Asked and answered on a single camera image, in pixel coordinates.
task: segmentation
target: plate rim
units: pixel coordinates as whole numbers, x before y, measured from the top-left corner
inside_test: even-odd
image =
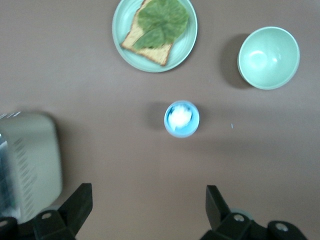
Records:
[[[125,49],[122,49],[121,46],[120,46],[120,43],[118,41],[118,38],[116,37],[116,21],[118,20],[117,17],[118,17],[118,13],[122,7],[122,5],[125,3],[125,2],[132,2],[132,1],[137,1],[137,0],[121,0],[119,2],[119,4],[117,5],[115,11],[114,11],[114,14],[113,14],[113,18],[112,18],[112,38],[113,38],[113,42],[115,44],[115,47],[118,51],[118,53],[121,55],[121,57],[129,64],[131,65],[132,67],[140,70],[140,71],[144,71],[144,72],[148,72],[148,73],[162,73],[162,72],[166,72],[166,71],[169,71],[171,69],[174,69],[176,68],[177,66],[179,66],[184,60],[186,60],[186,58],[189,56],[189,54],[191,53],[192,49],[194,48],[195,46],[195,43],[196,43],[196,40],[197,40],[197,36],[198,36],[198,18],[197,18],[197,14],[196,14],[196,11],[195,11],[195,8],[193,7],[192,3],[190,0],[179,0],[179,2],[181,1],[184,1],[185,3],[187,3],[190,8],[191,8],[191,11],[192,11],[192,15],[193,15],[193,18],[194,18],[194,38],[193,38],[193,41],[192,41],[192,44],[190,46],[190,49],[189,51],[185,54],[185,56],[177,61],[175,64],[171,65],[171,66],[160,66],[159,65],[159,68],[155,69],[150,69],[150,68],[147,68],[147,67],[143,67],[143,66],[139,66],[137,64],[134,63],[134,61],[130,61],[128,60],[127,56],[124,54],[124,51],[128,51],[128,50],[125,50]]]

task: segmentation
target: gray tabletop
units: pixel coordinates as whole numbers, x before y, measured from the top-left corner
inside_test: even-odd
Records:
[[[198,35],[163,73],[129,65],[112,20],[118,0],[2,0],[0,110],[43,111],[57,122],[64,188],[93,185],[78,240],[197,240],[210,228],[206,185],[257,223],[284,220],[319,239],[320,3],[193,1]],[[237,54],[254,30],[288,30],[300,65],[275,90],[251,87]],[[200,125],[178,139],[163,124],[177,100]]]

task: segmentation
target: green leaf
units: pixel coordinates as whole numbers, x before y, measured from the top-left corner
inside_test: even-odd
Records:
[[[187,27],[189,15],[178,0],[152,0],[138,14],[144,35],[134,44],[137,50],[173,43]]]

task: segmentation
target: bowl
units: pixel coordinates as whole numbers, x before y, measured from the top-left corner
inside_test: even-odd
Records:
[[[197,130],[199,121],[197,107],[186,100],[172,103],[164,114],[164,126],[176,138],[191,136]]]
[[[295,38],[286,30],[267,26],[251,33],[238,54],[241,76],[252,86],[276,89],[295,75],[300,50]]]

